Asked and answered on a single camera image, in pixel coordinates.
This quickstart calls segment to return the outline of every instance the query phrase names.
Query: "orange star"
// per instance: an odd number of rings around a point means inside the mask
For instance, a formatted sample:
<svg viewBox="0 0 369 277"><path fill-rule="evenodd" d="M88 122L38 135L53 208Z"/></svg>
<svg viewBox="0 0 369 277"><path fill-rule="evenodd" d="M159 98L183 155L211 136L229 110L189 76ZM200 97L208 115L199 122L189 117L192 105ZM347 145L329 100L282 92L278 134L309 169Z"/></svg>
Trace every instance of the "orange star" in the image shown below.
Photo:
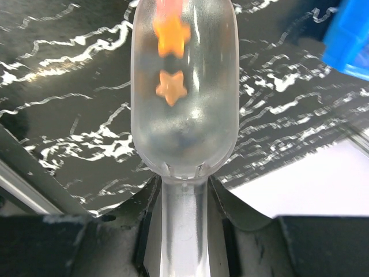
<svg viewBox="0 0 369 277"><path fill-rule="evenodd" d="M156 94L165 98L168 105L173 107L179 98L187 95L187 90L183 86L183 72L170 75L161 70L159 74L160 85L156 87Z"/></svg>
<svg viewBox="0 0 369 277"><path fill-rule="evenodd" d="M154 31L159 39L159 56L163 58L173 53L177 58L183 58L185 43L191 38L189 25L182 23L178 16L172 16L165 21L154 20Z"/></svg>

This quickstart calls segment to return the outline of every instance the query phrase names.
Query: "clear plastic container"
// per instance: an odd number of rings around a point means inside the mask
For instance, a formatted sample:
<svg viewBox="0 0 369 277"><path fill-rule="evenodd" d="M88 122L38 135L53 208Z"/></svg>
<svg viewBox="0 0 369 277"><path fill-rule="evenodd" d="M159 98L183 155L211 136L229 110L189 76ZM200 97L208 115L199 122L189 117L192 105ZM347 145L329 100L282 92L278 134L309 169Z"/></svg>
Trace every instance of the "clear plastic container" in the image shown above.
<svg viewBox="0 0 369 277"><path fill-rule="evenodd" d="M131 52L133 141L142 160L163 180L165 277L205 276L206 182L229 158L239 127L238 30L232 3L181 3L159 9L156 0L140 0ZM182 29L169 30L165 43L177 43L172 38L181 39L178 34L183 33L184 47L176 44L168 54L160 49L164 39L157 26L169 20L166 31L178 24ZM174 86L165 83L167 78L175 80L179 97L164 95Z"/></svg>

